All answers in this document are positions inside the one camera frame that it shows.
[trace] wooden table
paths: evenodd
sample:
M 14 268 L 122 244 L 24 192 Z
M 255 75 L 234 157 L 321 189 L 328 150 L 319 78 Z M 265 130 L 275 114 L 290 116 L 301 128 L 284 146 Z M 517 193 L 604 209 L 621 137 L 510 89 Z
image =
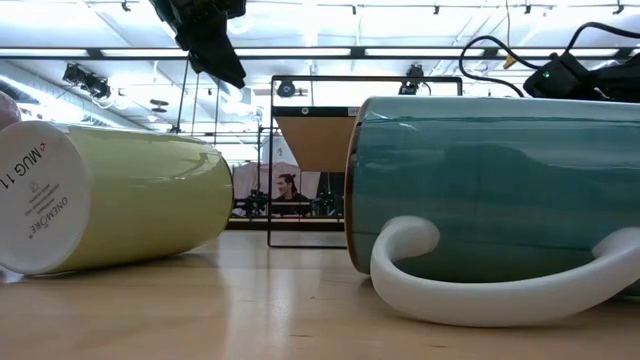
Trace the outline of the wooden table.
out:
M 640 303 L 533 328 L 417 322 L 346 251 L 269 250 L 264 237 L 50 278 L 0 270 L 0 359 L 640 359 Z

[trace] white mug handle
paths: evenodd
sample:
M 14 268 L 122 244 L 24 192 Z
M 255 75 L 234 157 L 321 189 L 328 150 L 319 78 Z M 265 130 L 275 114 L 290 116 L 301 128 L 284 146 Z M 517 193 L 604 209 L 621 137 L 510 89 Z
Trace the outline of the white mug handle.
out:
M 438 228 L 419 217 L 397 217 L 384 226 L 373 247 L 371 279 L 385 302 L 409 316 L 448 325 L 529 325 L 586 310 L 640 279 L 640 228 L 607 236 L 586 265 L 528 280 L 449 283 L 418 278 L 394 265 L 431 252 L 439 240 Z

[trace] teal mug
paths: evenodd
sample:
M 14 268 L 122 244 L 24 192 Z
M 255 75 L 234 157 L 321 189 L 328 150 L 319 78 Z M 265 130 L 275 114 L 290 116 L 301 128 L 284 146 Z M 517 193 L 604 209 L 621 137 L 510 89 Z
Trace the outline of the teal mug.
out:
M 638 104 L 371 98 L 346 173 L 351 260 L 409 315 L 526 325 L 640 295 Z

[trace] ceiling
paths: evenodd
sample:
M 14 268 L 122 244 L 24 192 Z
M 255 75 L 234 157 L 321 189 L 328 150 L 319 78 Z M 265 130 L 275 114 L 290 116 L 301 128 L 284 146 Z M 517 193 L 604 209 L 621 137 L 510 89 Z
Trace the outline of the ceiling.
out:
M 526 3 L 509 0 L 509 8 L 505 3 L 504 0 L 249 0 L 246 15 L 229 21 L 228 35 L 236 48 L 460 47 L 486 34 L 508 41 L 513 47 L 563 47 L 575 29 L 586 21 L 640 31 L 638 0 L 620 1 L 625 8 L 617 15 L 613 14 L 618 9 L 616 0 L 531 0 Z M 0 0 L 0 48 L 176 46 L 171 30 L 158 19 L 148 0 L 131 0 L 127 4 L 130 12 L 123 10 L 120 0 Z M 440 4 L 438 14 L 434 14 L 434 4 Z M 638 43 L 637 39 L 587 30 L 577 46 L 638 47 Z M 0 60 L 3 61 L 66 89 L 67 84 L 61 78 L 70 61 Z M 282 60 L 275 57 L 242 61 L 248 74 L 248 90 L 244 92 L 232 90 L 218 94 L 214 80 L 204 74 L 198 76 L 187 67 L 186 92 L 182 96 L 185 61 L 81 60 L 73 63 L 109 79 L 114 95 L 96 106 L 108 107 L 107 111 L 132 124 L 162 131 L 175 125 L 179 115 L 186 131 L 191 131 L 191 123 L 195 124 L 195 132 L 213 132 L 216 126 L 218 131 L 256 131 L 260 115 L 268 114 L 268 89 L 273 75 L 404 75 L 409 65 L 420 63 L 425 74 L 431 76 L 460 76 L 457 61 L 453 60 Z M 585 63 L 588 67 L 600 64 L 602 61 Z M 515 84 L 522 84 L 530 74 L 519 65 L 505 71 L 502 61 L 496 60 L 470 60 L 465 65 L 478 74 L 508 79 Z M 369 95 L 397 92 L 396 85 L 361 85 L 317 85 L 313 103 L 351 105 Z M 310 85 L 300 83 L 300 87 Z M 469 79 L 465 79 L 464 88 L 466 95 L 486 96 L 489 92 L 492 96 L 513 95 L 512 90 L 504 86 Z M 90 99 L 79 89 L 69 91 Z M 436 87 L 434 95 L 446 95 L 450 91 Z M 158 119 L 153 123 L 148 119 L 154 107 L 149 103 L 151 99 L 169 103 L 167 112 L 156 114 Z M 311 105 L 311 99 L 296 97 L 281 103 Z

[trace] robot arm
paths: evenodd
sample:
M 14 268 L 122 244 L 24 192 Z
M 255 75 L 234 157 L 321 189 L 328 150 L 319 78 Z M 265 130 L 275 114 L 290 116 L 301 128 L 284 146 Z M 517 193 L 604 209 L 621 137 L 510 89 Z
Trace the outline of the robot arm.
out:
M 227 20 L 245 14 L 246 0 L 150 0 L 160 20 L 176 32 L 196 73 L 238 88 L 247 76 L 227 37 Z

